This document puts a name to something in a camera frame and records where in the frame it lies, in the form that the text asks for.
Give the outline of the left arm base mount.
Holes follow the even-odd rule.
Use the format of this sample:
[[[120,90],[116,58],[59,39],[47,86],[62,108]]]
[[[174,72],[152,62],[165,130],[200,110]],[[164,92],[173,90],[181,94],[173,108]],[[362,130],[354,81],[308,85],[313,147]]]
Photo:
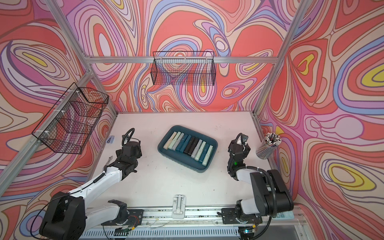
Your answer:
[[[142,224],[143,215],[143,209],[128,209],[122,216],[118,216],[115,220],[104,222],[102,226],[137,227]]]

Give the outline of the teal plastic storage box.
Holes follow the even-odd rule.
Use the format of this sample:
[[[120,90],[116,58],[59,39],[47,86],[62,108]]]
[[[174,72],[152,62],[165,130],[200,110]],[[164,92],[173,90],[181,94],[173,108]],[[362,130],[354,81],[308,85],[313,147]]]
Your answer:
[[[165,145],[167,140],[170,138],[170,136],[173,134],[173,132],[181,132],[181,133],[184,133],[187,135],[195,136],[195,138],[201,139],[201,140],[203,140],[203,142],[205,141],[206,144],[213,146],[213,151],[212,151],[212,154],[211,154],[211,157],[208,161],[207,166],[203,166],[200,162],[197,162],[195,159],[191,158],[191,156],[188,156],[188,154],[186,155],[184,153],[176,152],[176,151],[169,150],[169,149],[165,150],[163,148],[163,146]],[[194,170],[198,173],[203,173],[208,169],[211,162],[213,161],[213,158],[215,156],[217,148],[218,148],[218,142],[215,139],[208,137],[204,134],[198,133],[196,131],[193,131],[191,129],[179,126],[179,125],[173,126],[166,133],[166,135],[163,137],[163,139],[160,141],[160,143],[158,145],[158,151],[162,156],[164,156],[164,157],[166,157],[166,158],[168,158],[168,159],[170,159],[170,160],[172,160],[178,164],[181,164],[181,165],[183,165],[183,166],[185,166],[191,170]]]

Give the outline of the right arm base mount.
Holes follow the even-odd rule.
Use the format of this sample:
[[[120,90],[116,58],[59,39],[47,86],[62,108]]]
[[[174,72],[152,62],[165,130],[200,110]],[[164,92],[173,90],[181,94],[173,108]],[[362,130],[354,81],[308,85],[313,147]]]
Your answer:
[[[241,208],[233,207],[233,208],[222,208],[217,215],[222,218],[224,224],[252,224],[259,225],[263,222],[262,217],[257,216],[256,214],[245,214]]]

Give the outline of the teal pliers group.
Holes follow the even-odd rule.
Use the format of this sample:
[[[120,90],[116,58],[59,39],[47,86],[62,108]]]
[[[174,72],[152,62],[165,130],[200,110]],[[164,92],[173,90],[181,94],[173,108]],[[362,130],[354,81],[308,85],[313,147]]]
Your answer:
[[[199,162],[200,162],[201,164],[202,164],[203,161],[204,161],[204,158],[205,158],[205,156],[206,156],[206,154],[207,154],[207,152],[208,152],[209,147],[210,147],[210,145],[209,145],[209,144],[206,144],[205,147],[204,147],[204,149],[203,149],[203,151],[202,151],[202,154],[201,154],[201,156],[200,156],[200,158],[199,158]]]

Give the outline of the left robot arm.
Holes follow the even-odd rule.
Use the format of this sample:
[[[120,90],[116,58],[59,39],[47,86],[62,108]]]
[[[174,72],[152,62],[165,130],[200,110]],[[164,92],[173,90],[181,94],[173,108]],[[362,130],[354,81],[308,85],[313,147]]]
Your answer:
[[[141,142],[137,139],[125,142],[116,151],[117,158],[106,165],[100,175],[84,185],[55,194],[47,209],[39,234],[51,240],[77,240],[83,232],[106,222],[122,225],[127,222],[127,204],[110,200],[105,205],[90,208],[90,204],[113,185],[136,172],[142,156]]]

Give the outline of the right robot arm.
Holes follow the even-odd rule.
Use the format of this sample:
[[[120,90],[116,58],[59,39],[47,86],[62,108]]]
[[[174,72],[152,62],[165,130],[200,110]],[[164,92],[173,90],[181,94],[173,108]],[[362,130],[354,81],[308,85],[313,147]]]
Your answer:
[[[251,151],[247,140],[247,136],[239,134],[228,147],[228,174],[236,181],[250,184],[253,192],[252,198],[237,201],[237,214],[274,218],[278,213],[292,211],[294,201],[279,171],[266,171],[244,163]]]

